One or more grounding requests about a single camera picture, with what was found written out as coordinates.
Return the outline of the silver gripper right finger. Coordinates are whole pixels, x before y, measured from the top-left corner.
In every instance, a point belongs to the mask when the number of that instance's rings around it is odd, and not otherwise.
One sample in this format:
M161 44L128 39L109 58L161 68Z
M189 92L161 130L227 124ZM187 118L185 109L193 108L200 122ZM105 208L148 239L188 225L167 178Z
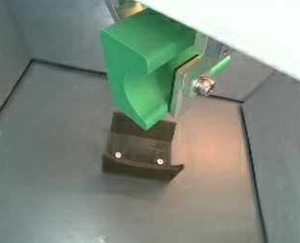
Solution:
M231 47L199 32L195 47L200 53L176 69L169 113L175 118L183 116L197 96L213 93L213 76L231 62Z

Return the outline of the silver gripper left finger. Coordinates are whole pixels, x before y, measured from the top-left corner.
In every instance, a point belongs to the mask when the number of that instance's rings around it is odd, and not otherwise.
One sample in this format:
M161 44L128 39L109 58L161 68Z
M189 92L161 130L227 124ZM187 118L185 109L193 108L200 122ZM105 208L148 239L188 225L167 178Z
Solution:
M105 2L116 22L144 10L137 0L105 0Z

